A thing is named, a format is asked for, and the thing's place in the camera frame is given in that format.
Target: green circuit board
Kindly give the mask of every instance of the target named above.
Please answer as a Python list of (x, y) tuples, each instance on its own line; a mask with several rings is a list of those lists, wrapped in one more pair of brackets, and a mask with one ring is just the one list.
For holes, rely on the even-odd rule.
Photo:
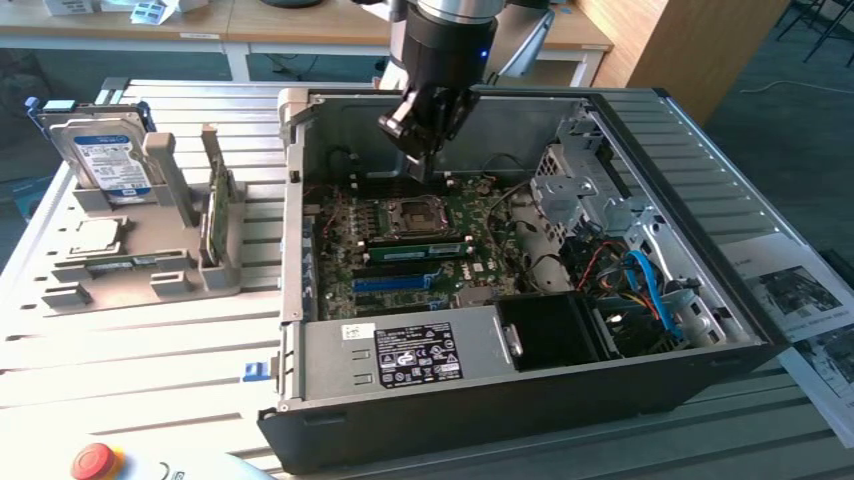
[[(440, 201), (447, 215), (450, 229), (460, 236), (468, 236), (466, 244), (472, 251), (459, 258), (423, 262), (394, 262), (395, 264), (423, 265), (435, 268), (435, 277), (428, 289), (385, 292), (353, 292), (353, 270), (365, 267), (363, 231), (356, 226), (359, 207), (365, 202), (352, 195), (328, 195), (320, 205), (320, 225), (325, 229), (317, 234), (319, 261), (319, 319), (333, 320), (410, 311), (458, 308), (456, 294), (472, 287), (490, 287), (494, 295), (516, 293), (512, 275), (504, 271), (498, 247), (490, 241), (486, 218), (491, 205), (500, 198), (503, 190), (491, 188), (488, 179), (472, 178), (463, 181)], [(388, 228), (380, 223), (380, 234)], [(506, 248), (514, 248), (512, 241)]]

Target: emergency stop button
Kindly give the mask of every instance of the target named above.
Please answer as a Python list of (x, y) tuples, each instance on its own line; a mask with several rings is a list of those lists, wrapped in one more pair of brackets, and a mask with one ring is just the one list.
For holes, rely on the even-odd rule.
[(116, 464), (116, 452), (103, 443), (85, 446), (71, 466), (71, 476), (76, 480), (99, 480), (109, 473)]

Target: power supply label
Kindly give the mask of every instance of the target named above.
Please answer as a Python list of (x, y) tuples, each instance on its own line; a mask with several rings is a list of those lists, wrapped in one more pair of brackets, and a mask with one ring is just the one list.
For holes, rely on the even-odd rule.
[(410, 387), (463, 378), (450, 323), (376, 330), (373, 341), (383, 387)]

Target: white paper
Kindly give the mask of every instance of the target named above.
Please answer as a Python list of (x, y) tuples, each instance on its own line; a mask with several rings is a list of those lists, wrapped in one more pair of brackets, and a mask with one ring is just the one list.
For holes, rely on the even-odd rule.
[(783, 234), (720, 247), (792, 347), (778, 357), (847, 448), (854, 446), (854, 295)]
[(175, 13), (175, 2), (168, 2), (165, 5), (159, 2), (143, 2), (137, 3), (131, 12), (131, 23), (141, 25), (160, 25), (165, 22), (165, 19)]

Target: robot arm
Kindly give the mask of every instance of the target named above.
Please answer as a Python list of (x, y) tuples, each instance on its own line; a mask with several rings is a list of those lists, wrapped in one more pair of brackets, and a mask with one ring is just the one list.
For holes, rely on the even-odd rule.
[(490, 80), (526, 73), (554, 12), (548, 0), (390, 0), (388, 7), (390, 68), (406, 79), (402, 103), (379, 125), (407, 156), (406, 173), (424, 181), (478, 103), (472, 85), (487, 71)]

